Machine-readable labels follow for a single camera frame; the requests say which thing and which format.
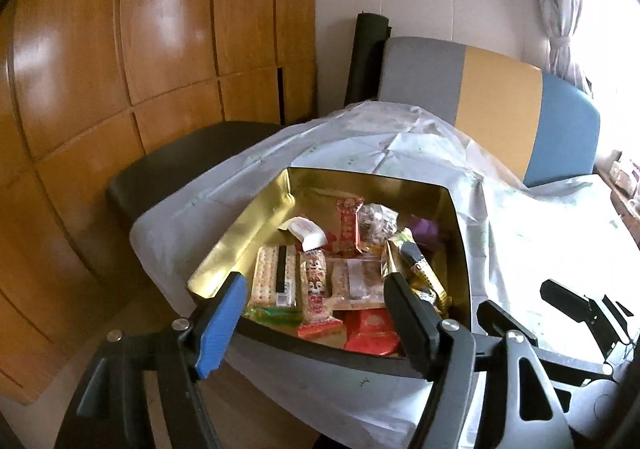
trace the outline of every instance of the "gold tin box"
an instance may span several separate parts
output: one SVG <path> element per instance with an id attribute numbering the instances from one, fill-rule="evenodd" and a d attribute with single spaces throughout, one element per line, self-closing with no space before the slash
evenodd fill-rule
<path id="1" fill-rule="evenodd" d="M 190 277 L 188 289 L 196 296 L 210 298 L 230 272 L 240 272 L 247 278 L 250 293 L 258 248 L 292 242 L 292 236 L 287 231 L 278 230 L 278 225 L 290 217 L 305 215 L 325 231 L 337 234 L 339 225 L 335 201 L 354 195 L 362 196 L 366 203 L 383 204 L 401 214 L 438 221 L 441 232 L 447 237 L 447 277 L 442 284 L 452 297 L 449 315 L 469 328 L 471 308 L 465 250 L 449 192 L 438 185 L 373 174 L 285 169 L 258 193 L 229 227 Z M 346 352 L 297 339 L 246 318 L 241 318 L 236 331 L 281 349 L 342 366 L 417 376 L 404 357 Z M 380 359 L 388 361 L 381 364 Z"/>

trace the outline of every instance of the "blue gripper pad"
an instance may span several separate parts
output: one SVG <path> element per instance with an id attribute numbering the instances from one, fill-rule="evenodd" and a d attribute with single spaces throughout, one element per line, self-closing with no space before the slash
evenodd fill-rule
<path id="1" fill-rule="evenodd" d="M 209 301 L 214 301 L 214 303 L 207 305 L 210 318 L 199 336 L 200 349 L 195 364 L 200 379 L 206 379 L 209 372 L 218 369 L 222 362 L 226 347 L 244 310 L 246 278 L 238 272 L 230 273 L 218 294 L 207 300 L 207 302 Z"/>

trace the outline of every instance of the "yellow panel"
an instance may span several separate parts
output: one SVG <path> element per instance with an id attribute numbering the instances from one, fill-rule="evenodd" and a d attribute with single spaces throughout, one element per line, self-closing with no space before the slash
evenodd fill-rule
<path id="1" fill-rule="evenodd" d="M 0 258 L 2 295 L 66 355 L 114 312 L 67 243 L 33 173 L 0 190 Z"/>
<path id="2" fill-rule="evenodd" d="M 68 359 L 1 296 L 0 323 L 0 393 L 34 402 Z"/>
<path id="3" fill-rule="evenodd" d="M 539 68 L 466 48 L 456 127 L 521 180 L 536 140 L 541 101 Z"/>
<path id="4" fill-rule="evenodd" d="M 210 0 L 120 0 L 131 102 L 216 76 Z"/>

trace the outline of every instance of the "black rolled mat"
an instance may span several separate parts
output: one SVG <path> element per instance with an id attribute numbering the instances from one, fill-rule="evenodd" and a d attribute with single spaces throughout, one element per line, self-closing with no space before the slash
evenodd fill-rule
<path id="1" fill-rule="evenodd" d="M 347 93 L 344 97 L 345 106 L 378 95 L 382 54 L 390 34 L 389 18 L 370 12 L 358 14 Z"/>

